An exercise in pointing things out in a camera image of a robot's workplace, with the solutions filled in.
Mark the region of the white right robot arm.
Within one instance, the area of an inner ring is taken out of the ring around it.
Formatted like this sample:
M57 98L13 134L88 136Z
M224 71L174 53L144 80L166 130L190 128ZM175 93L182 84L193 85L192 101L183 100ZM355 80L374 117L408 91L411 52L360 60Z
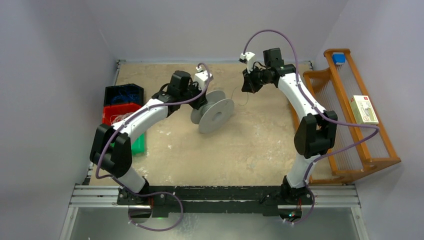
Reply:
M256 93L264 85L273 84L289 100L298 117L294 135L296 159L290 172L283 178L280 196L288 204L307 193L312 170L319 157L335 145L338 116L320 105L300 79L293 64L285 64L279 48L263 51L264 65L256 66L252 52L240 54L239 61L246 64L243 70L242 92Z

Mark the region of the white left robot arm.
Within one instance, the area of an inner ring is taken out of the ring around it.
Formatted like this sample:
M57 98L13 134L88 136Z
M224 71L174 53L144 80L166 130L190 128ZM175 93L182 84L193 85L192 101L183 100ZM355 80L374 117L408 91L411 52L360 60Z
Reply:
M202 67L197 68L195 75L177 70L140 109L112 125L100 124L89 155L89 160L96 165L95 177L114 179L130 192L132 201L138 205L146 203L149 183L133 167L132 144L182 105L188 104L196 110L204 106L213 78L210 71Z

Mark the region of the white perforated spool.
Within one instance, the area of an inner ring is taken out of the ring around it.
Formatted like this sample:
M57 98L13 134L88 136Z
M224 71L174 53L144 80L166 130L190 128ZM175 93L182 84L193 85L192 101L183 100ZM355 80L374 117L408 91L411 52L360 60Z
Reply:
M206 94L207 103L191 111L190 120L198 125L201 134L212 133L221 128L232 116L235 103L227 98L222 90L213 90Z

